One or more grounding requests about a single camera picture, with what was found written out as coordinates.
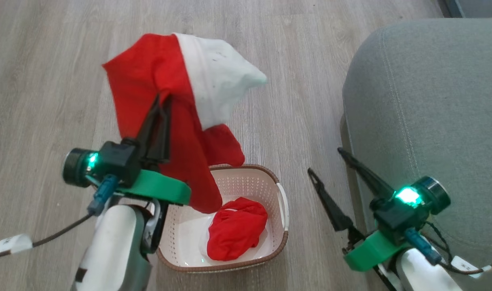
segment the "white label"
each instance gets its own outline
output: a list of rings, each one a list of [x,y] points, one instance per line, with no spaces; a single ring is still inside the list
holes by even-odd
[[[18,234],[17,236],[0,240],[0,253],[10,250],[11,254],[15,254],[31,248],[32,240],[27,234]]]
[[[466,260],[460,258],[459,256],[454,256],[454,258],[452,259],[451,265],[453,265],[453,267],[455,267],[456,269],[459,269],[460,271],[476,271],[479,269],[477,267],[474,267],[474,265],[467,262]],[[482,267],[482,269],[486,272],[486,271],[492,269],[492,267],[486,266],[486,267]],[[483,274],[483,273],[472,274],[469,276],[471,276],[472,278],[479,278],[481,276],[481,274]]]

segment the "sofa stitching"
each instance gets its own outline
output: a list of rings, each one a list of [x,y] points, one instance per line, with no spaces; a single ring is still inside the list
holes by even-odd
[[[420,176],[420,169],[418,167],[418,162],[416,161],[416,156],[414,154],[411,137],[409,136],[409,129],[407,127],[406,120],[405,120],[405,117],[403,115],[403,110],[402,110],[401,102],[400,102],[400,98],[399,98],[399,92],[396,89],[395,79],[394,79],[394,76],[393,76],[393,72],[391,70],[390,61],[389,61],[388,56],[386,54],[386,43],[385,43],[385,39],[384,39],[384,36],[386,35],[386,33],[385,33],[386,30],[387,30],[387,28],[382,31],[382,36],[379,39],[379,46],[380,46],[380,44],[382,42],[382,51],[383,51],[383,54],[384,54],[384,57],[383,57],[384,67],[386,68],[386,66],[387,66],[387,68],[386,68],[386,75],[388,76],[388,80],[389,80],[389,78],[390,78],[390,76],[388,75],[388,70],[389,70],[390,71],[390,74],[391,74],[391,78],[392,78],[391,80],[389,80],[389,82],[390,82],[390,89],[391,89],[391,92],[392,92],[392,95],[393,95],[394,99],[396,100],[396,102],[399,105],[399,108],[396,108],[397,109],[397,116],[399,117],[399,122],[403,122],[403,123],[401,123],[401,129],[402,129],[402,125],[403,125],[404,128],[405,128],[405,131],[406,131],[406,134],[404,134],[404,129],[402,129],[402,134],[404,135],[404,138],[407,138],[407,140],[406,140],[406,149],[408,150],[409,162],[412,165],[412,160],[411,160],[411,156],[412,156],[413,159],[414,159],[414,162],[415,162],[416,171],[418,172],[418,174]],[[441,223],[439,223],[438,220],[436,220],[434,217],[432,218],[432,220],[437,224],[437,227],[440,230],[442,230],[442,233],[443,233],[444,236],[448,236],[451,239],[458,241],[458,243],[464,243],[464,244],[466,244],[466,245],[468,245],[470,247],[492,247],[492,245],[475,243],[475,242],[472,242],[472,241],[468,241],[468,240],[466,240],[464,238],[455,236],[455,235],[451,234],[450,232],[448,232],[447,230],[443,229],[441,226],[439,226]]]
[[[384,42],[384,40],[383,40],[383,45],[384,45],[384,51],[386,51],[386,43]],[[401,98],[399,96],[399,90],[397,89],[397,84],[395,82],[395,76],[393,75],[393,71],[391,70],[391,63],[390,63],[389,59],[388,59],[388,68],[390,70],[391,79],[393,80],[393,87],[395,89],[396,101],[397,101],[397,104],[399,105],[399,112],[401,113],[401,116],[402,116],[402,124],[404,126],[403,131],[405,131],[405,133],[406,133],[405,138],[407,139],[407,142],[409,143],[409,150],[411,152],[410,153],[410,155],[411,155],[410,159],[413,158],[414,167],[416,168],[416,171],[418,173],[418,177],[420,177],[420,170],[418,168],[418,162],[416,161],[416,156],[414,154],[413,143],[412,143],[412,140],[411,140],[411,136],[409,135],[409,129],[408,129],[408,126],[407,126],[407,123],[406,123],[406,116],[404,115],[404,112],[403,112],[403,109],[402,109]]]
[[[393,87],[395,85],[394,84],[395,83],[395,79],[393,78],[393,72],[391,71],[391,68],[389,66],[390,61],[389,61],[388,56],[386,54],[386,43],[384,42],[384,36],[386,35],[386,30],[387,29],[388,28],[383,28],[382,32],[380,33],[380,37],[379,37],[379,49],[382,51],[382,61],[383,61],[383,64],[384,64],[384,69],[386,70],[386,77],[388,78],[388,83],[390,85],[390,91],[391,91],[391,94],[392,94],[392,97],[393,97],[393,103],[395,104],[395,110],[397,111],[397,118],[399,119],[399,124],[401,126],[402,135],[404,137],[404,144],[406,146],[406,151],[407,151],[407,154],[408,154],[409,165],[411,166],[411,171],[413,173],[413,176],[415,177],[416,175],[414,173],[414,167],[413,167],[411,153],[409,151],[408,140],[406,138],[406,134],[404,133],[403,123],[402,123],[402,120],[401,120],[401,111],[399,110],[399,107],[397,106],[397,103],[399,103],[400,101],[398,101],[398,102],[396,101],[397,98],[396,98],[395,92],[393,90]]]
[[[445,230],[445,228],[442,228],[440,226],[440,223],[438,222],[438,220],[435,219],[435,217],[431,217],[431,220],[433,220],[433,223],[435,223],[435,226],[437,228],[440,229],[441,233],[443,236],[447,236],[448,238],[451,238],[455,241],[457,241],[458,243],[463,243],[465,245],[467,245],[468,247],[471,247],[473,249],[475,248],[481,248],[481,247],[492,247],[492,245],[486,245],[486,244],[482,244],[482,243],[475,243],[475,242],[472,242],[472,241],[468,241],[464,238],[460,238],[458,236],[453,236],[452,234],[450,234],[447,230]]]

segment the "gray sofa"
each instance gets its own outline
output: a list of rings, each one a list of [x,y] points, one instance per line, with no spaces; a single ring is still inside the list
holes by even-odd
[[[399,188],[423,175],[452,204],[433,222],[473,265],[492,263],[492,19],[435,19],[374,32],[343,88],[351,150]],[[364,217],[372,194],[359,182]],[[465,291],[492,291],[454,275]]]

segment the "red fabric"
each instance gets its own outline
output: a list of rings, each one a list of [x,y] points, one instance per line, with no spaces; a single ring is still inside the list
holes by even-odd
[[[102,66],[113,92],[122,137],[137,136],[158,93],[161,103],[169,94],[173,97],[170,163],[161,164],[161,172],[190,186],[189,205],[194,209],[203,213],[217,211],[222,198],[208,166],[240,166],[244,154],[226,125],[202,130],[176,36],[146,34]]]
[[[258,202],[240,197],[224,204],[208,228],[209,258],[233,260],[256,247],[267,221],[268,213]]]

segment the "green bracket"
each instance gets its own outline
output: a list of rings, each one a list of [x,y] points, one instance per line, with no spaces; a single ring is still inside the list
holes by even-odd
[[[86,178],[96,186],[100,182],[87,175]],[[142,197],[168,201],[174,204],[188,205],[192,190],[190,187],[172,177],[167,177],[155,171],[141,170],[131,188],[117,188],[116,192],[133,194]]]
[[[394,245],[379,230],[368,236],[359,246],[344,256],[350,269],[366,272],[391,258],[398,251],[411,247],[408,243]]]

